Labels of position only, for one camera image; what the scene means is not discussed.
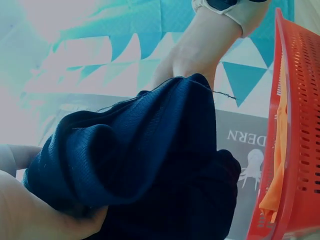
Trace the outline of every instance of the knit fabric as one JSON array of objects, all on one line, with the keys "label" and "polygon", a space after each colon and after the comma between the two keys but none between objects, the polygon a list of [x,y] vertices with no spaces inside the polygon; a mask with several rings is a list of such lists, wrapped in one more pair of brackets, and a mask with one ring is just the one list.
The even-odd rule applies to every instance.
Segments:
[{"label": "knit fabric", "polygon": [[175,77],[106,112],[64,117],[23,183],[70,214],[109,206],[89,239],[223,240],[241,168],[216,138],[205,77]]}]

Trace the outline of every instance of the hand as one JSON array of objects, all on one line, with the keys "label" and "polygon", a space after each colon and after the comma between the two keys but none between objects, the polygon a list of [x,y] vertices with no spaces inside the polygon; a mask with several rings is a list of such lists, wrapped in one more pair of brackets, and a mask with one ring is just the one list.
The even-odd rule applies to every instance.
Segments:
[{"label": "hand", "polygon": [[0,239],[85,239],[100,230],[107,210],[99,210],[92,218],[75,219],[54,210],[12,175],[0,170]]}]

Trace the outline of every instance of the garment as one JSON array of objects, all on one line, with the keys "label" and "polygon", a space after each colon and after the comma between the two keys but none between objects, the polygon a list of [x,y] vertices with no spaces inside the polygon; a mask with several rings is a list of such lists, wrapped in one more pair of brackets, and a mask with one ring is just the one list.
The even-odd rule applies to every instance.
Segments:
[{"label": "garment", "polygon": [[26,170],[53,208],[109,206],[94,240],[222,240],[241,167],[217,151],[213,94],[201,74],[175,77],[106,112],[58,124]]},{"label": "garment", "polygon": [[287,151],[288,113],[287,113],[287,83],[285,60],[281,59],[280,65],[280,87],[281,95],[276,112],[276,137],[273,158],[273,179],[268,191],[259,204],[262,213],[269,217],[271,222],[276,221],[282,187],[284,183],[285,162]]},{"label": "garment", "polygon": [[270,3],[271,0],[191,0],[195,12],[200,7],[206,7],[234,20],[242,28],[242,38],[248,37],[260,25]]}]

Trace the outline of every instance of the loose thread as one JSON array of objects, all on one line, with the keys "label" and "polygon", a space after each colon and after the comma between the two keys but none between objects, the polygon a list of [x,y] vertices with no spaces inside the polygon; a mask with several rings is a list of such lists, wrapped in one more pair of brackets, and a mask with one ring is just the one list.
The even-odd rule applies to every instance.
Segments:
[{"label": "loose thread", "polygon": [[234,96],[230,96],[229,94],[227,93],[224,93],[224,92],[221,92],[221,91],[213,91],[215,94],[222,94],[228,98],[231,98],[231,99],[234,99],[234,100],[237,100],[237,98],[235,98]]}]

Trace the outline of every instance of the person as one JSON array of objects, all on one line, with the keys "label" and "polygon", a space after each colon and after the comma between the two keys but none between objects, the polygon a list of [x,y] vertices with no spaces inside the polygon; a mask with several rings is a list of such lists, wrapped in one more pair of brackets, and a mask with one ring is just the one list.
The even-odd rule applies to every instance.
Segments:
[{"label": "person", "polygon": [[[270,0],[240,0],[230,11],[221,14],[204,2],[192,0],[196,15],[157,67],[154,88],[173,77],[200,73],[213,90],[221,57],[237,38],[246,37],[260,24],[270,4]],[[17,170],[28,168],[40,151],[36,146],[0,147],[0,239],[80,240],[97,233],[108,207],[97,211],[92,218],[73,218],[51,208],[15,178]]]}]

